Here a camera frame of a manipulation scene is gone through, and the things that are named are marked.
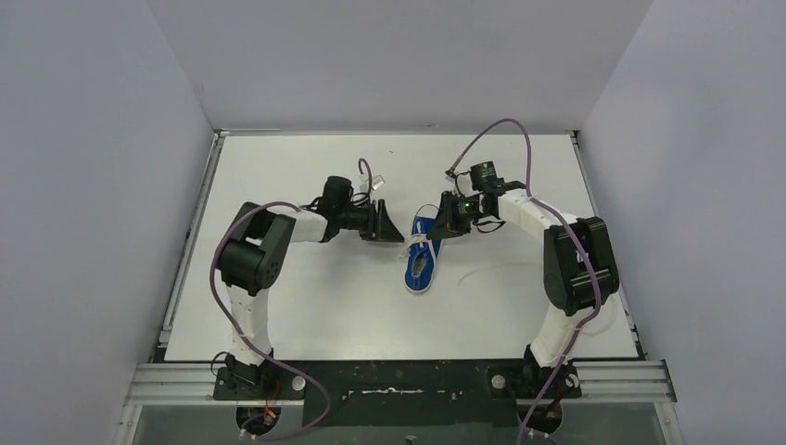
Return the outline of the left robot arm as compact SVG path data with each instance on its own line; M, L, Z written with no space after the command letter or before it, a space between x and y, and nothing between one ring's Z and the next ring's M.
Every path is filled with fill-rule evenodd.
M233 328L226 356L224 388L242 388L253 396L272 393L280 370L268 332L269 293L293 243L327 243L341 231L354 231L369 242L401 243L403 234L390 220L384 200L355 199L352 182L326 179L311 204L284 201L244 203L222 237L209 269L213 294L223 283L229 302L220 306Z

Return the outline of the blue sneaker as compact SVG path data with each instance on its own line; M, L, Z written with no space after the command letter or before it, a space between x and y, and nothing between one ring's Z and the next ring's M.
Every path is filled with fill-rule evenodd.
M436 221L437 212L436 205L424 204L412 219L411 235L405 250L404 285L415 294L427 291L436 275L442 240L428 239L427 234Z

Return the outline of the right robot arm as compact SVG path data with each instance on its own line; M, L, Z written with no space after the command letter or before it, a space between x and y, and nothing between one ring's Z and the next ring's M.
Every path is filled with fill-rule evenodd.
M472 166L468 175L472 194L442 192L426 237L459 237L495 222L515 226L541 245L549 307L525 349L521 381L539 398L563 396L577 386L566 368L579 334L620 286L606 223L556 209L534 197L527 184L500 178L491 161Z

